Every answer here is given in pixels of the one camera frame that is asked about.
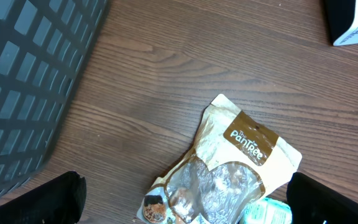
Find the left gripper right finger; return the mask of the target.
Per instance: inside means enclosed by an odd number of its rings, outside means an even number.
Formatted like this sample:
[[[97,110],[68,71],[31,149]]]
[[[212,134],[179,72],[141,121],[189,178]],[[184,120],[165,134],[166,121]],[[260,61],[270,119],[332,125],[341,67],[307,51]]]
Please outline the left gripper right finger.
[[[358,203],[300,172],[287,185],[293,224],[358,223]]]

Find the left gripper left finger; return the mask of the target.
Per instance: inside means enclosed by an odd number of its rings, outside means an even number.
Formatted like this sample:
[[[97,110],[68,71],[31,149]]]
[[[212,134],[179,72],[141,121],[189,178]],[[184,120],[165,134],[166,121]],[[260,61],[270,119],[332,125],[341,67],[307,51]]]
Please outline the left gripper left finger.
[[[0,224],[75,224],[86,202],[86,179],[75,171],[0,206]]]

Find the mint green wipes pack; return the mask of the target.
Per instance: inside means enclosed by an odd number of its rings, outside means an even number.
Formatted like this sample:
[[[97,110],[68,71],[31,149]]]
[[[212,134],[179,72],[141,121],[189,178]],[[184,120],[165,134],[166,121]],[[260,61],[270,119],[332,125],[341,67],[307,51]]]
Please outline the mint green wipes pack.
[[[266,197],[246,206],[238,224],[292,224],[292,213],[289,205]]]

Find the brown white snack bag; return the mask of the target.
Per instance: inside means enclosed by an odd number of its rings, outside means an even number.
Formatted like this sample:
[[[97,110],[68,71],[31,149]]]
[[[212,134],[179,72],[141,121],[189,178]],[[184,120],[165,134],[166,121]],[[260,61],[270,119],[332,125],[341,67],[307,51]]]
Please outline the brown white snack bag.
[[[224,95],[205,108],[191,149],[144,196],[145,223],[236,223],[291,180],[302,155]]]

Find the grey plastic shopping basket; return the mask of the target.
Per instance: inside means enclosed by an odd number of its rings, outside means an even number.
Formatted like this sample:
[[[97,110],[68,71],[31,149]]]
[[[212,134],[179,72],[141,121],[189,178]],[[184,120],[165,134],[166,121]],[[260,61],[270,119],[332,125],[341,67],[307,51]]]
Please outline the grey plastic shopping basket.
[[[50,160],[110,4],[0,1],[0,197]]]

